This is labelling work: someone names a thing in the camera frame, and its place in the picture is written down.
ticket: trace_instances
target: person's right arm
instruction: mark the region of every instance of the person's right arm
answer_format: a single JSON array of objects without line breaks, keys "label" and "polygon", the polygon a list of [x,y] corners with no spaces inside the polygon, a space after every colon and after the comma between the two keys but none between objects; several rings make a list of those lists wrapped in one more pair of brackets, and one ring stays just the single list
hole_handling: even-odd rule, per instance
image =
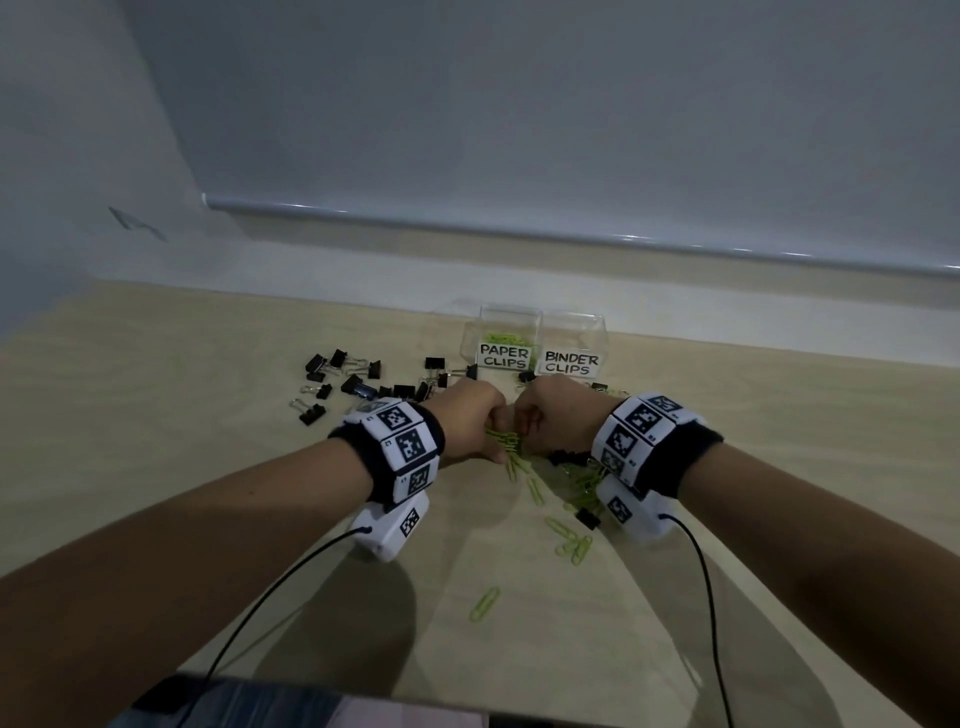
[{"label": "person's right arm", "polygon": [[[534,454],[590,450],[620,402],[539,377],[516,402],[515,429]],[[686,472],[680,502],[914,719],[960,725],[960,557],[729,445]]]}]

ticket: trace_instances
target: person's left arm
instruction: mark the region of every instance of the person's left arm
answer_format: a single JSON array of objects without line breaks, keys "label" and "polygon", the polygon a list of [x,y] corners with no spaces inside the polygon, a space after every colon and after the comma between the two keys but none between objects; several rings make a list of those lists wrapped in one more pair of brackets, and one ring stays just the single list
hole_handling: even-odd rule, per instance
[{"label": "person's left arm", "polygon": [[[503,395],[463,379],[423,406],[445,458],[503,453],[484,432]],[[370,495],[326,440],[226,475],[0,579],[0,706],[12,726],[100,726],[210,641]]]}]

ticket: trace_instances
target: person's left hand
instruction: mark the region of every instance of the person's left hand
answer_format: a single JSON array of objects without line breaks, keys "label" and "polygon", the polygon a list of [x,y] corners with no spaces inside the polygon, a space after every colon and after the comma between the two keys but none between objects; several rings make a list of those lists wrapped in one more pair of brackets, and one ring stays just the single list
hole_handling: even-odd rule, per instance
[{"label": "person's left hand", "polygon": [[421,406],[430,410],[444,429],[444,460],[481,455],[502,465],[507,453],[486,428],[503,419],[506,404],[503,393],[489,382],[463,378]]}]

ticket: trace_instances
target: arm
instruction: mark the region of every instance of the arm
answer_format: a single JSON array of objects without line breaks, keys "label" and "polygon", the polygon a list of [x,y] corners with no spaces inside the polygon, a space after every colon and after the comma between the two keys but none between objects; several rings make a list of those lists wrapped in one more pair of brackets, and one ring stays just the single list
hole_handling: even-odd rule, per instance
[{"label": "arm", "polygon": [[[504,455],[503,396],[430,400],[445,456]],[[341,519],[372,481],[327,440],[158,503],[0,579],[0,705],[13,726],[103,726],[170,675]]]},{"label": "arm", "polygon": [[[621,402],[540,377],[515,407],[535,453],[587,451]],[[922,725],[957,725],[960,557],[728,445],[681,481],[680,502],[821,640]]]}]

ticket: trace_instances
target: hand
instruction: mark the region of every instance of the hand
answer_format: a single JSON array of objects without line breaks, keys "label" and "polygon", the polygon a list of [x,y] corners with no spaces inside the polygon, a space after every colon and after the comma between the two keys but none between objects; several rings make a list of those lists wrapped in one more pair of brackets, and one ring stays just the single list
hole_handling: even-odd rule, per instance
[{"label": "hand", "polygon": [[534,455],[589,452],[597,430],[622,401],[569,376],[538,376],[516,400],[514,432]]},{"label": "hand", "polygon": [[500,390],[489,382],[467,378],[424,402],[422,406],[433,413],[444,429],[444,460],[482,455],[501,465],[507,462],[507,453],[486,432],[494,417],[502,418],[497,413],[503,411],[506,403]]}]

